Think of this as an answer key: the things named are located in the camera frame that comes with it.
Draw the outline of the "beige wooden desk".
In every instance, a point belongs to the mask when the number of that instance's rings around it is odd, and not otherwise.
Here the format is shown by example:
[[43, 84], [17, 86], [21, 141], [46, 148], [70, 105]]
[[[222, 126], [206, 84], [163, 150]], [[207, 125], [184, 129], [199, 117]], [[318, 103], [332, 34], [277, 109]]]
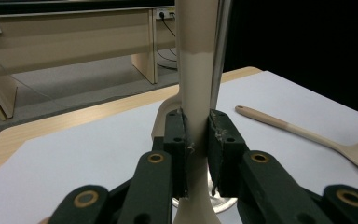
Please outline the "beige wooden desk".
[[14, 115], [14, 74], [130, 55], [152, 84], [155, 52], [175, 46], [156, 7], [0, 15], [0, 119]]

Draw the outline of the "black curtain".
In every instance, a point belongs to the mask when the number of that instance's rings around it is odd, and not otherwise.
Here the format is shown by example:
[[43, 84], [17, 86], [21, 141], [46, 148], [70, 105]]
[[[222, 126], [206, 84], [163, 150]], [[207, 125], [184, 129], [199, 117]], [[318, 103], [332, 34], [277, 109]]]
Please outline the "black curtain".
[[232, 0], [224, 69], [269, 70], [358, 111], [358, 0]]

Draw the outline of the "steel utensil rack stand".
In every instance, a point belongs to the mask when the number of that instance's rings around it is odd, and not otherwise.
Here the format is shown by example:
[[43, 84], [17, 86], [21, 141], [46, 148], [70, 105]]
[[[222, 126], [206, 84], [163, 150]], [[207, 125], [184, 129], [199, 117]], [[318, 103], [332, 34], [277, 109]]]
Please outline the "steel utensil rack stand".
[[[223, 73], [223, 64], [224, 64], [225, 53], [226, 53], [227, 30], [228, 30], [231, 6], [232, 6], [232, 0], [218, 1], [210, 110], [215, 108], [217, 105], [217, 97], [220, 87], [220, 80]], [[186, 146], [187, 146], [187, 157], [186, 157], [186, 183], [187, 183], [187, 160], [188, 160], [188, 156], [191, 153], [192, 146], [190, 145], [189, 131], [186, 125], [186, 115], [185, 115], [185, 126], [186, 126]]]

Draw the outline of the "beige solid spatula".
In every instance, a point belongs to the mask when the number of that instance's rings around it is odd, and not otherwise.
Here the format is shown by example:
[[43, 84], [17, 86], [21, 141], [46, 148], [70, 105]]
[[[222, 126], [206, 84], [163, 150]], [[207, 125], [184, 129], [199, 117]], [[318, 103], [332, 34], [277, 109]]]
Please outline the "beige solid spatula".
[[188, 196], [180, 200], [174, 224], [220, 224], [208, 192], [206, 153], [218, 1], [175, 2], [180, 95], [192, 149], [187, 160]]

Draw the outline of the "beige perforated skimmer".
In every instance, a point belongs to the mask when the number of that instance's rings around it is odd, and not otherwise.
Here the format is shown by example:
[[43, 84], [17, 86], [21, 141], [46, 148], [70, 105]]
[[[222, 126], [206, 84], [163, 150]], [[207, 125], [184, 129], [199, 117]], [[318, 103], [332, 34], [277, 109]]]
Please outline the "beige perforated skimmer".
[[317, 133], [313, 133], [284, 120], [274, 118], [268, 114], [247, 106], [236, 105], [235, 111], [240, 115], [245, 116], [246, 118], [257, 120], [267, 125], [285, 130], [289, 133], [304, 137], [325, 147], [332, 148], [346, 159], [351, 161], [354, 165], [358, 166], [358, 143], [350, 146], [341, 145]]

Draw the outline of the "white wall socket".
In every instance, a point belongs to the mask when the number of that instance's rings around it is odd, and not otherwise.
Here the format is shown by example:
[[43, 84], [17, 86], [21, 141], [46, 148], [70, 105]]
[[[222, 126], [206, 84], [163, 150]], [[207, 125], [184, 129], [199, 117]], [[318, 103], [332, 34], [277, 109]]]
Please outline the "white wall socket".
[[155, 10], [155, 14], [158, 20], [172, 19], [175, 14], [175, 8], [174, 7], [157, 8]]

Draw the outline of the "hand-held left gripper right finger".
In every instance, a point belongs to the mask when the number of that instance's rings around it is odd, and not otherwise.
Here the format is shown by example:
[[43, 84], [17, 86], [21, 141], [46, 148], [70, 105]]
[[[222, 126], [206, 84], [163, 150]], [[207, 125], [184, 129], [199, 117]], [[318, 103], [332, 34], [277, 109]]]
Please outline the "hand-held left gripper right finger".
[[243, 224], [326, 224], [326, 215], [281, 164], [251, 150], [229, 116], [208, 117], [208, 165], [212, 193], [236, 198]]

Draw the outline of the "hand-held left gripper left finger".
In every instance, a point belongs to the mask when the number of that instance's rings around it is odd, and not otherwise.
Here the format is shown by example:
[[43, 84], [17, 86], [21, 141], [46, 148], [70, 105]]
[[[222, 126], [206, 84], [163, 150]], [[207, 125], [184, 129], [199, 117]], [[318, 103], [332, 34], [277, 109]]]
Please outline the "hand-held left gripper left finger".
[[171, 224], [172, 199], [187, 192], [186, 157], [185, 115], [174, 109], [138, 161], [117, 224]]

